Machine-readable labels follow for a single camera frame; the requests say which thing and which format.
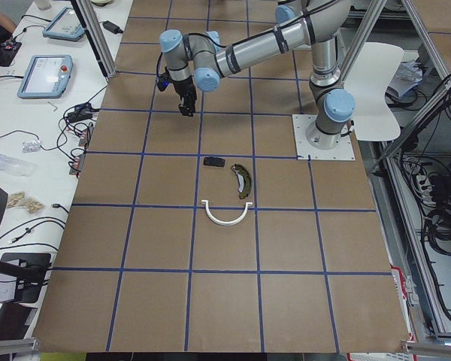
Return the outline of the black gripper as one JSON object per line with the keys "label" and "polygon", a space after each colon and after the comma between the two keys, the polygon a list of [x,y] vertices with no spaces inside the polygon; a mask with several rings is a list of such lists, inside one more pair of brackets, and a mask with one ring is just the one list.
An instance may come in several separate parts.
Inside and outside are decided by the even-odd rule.
{"label": "black gripper", "polygon": [[197,93],[192,77],[184,80],[172,80],[175,92],[180,97],[178,109],[183,116],[192,117],[195,114]]}

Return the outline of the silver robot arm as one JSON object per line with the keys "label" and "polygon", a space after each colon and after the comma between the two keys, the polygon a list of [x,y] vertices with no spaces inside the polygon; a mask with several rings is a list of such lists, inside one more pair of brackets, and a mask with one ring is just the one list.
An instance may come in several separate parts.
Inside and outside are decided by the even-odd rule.
{"label": "silver robot arm", "polygon": [[318,114],[306,139],[316,149],[331,150],[338,146],[356,106],[339,83],[337,59],[337,31],[349,12],[349,1],[280,1],[276,25],[229,45],[222,45],[213,31],[166,30],[159,36],[165,71],[157,75],[156,86],[163,92],[172,85],[180,97],[181,114],[191,117],[198,89],[212,92],[223,78],[308,45],[313,58],[310,90]]}

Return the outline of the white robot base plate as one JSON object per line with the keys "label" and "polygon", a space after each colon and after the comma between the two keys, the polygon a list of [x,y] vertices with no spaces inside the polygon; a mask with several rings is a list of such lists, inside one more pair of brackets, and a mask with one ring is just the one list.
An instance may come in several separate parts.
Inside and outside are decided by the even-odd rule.
{"label": "white robot base plate", "polygon": [[336,135],[326,135],[316,127],[316,115],[293,114],[298,160],[354,161],[355,154],[347,127]]}

